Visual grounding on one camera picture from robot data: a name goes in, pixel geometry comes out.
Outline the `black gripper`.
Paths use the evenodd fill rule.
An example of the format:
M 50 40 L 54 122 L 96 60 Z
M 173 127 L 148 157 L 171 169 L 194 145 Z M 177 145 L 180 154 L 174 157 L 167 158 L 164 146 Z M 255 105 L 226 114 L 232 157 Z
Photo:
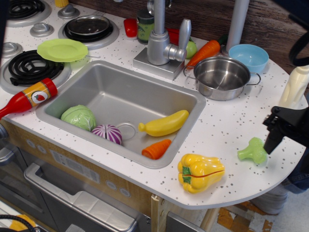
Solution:
M 289 109 L 274 106 L 263 124 L 269 134 L 264 144 L 264 150 L 271 154 L 282 142 L 284 137 L 303 145 L 309 145 L 309 109 Z

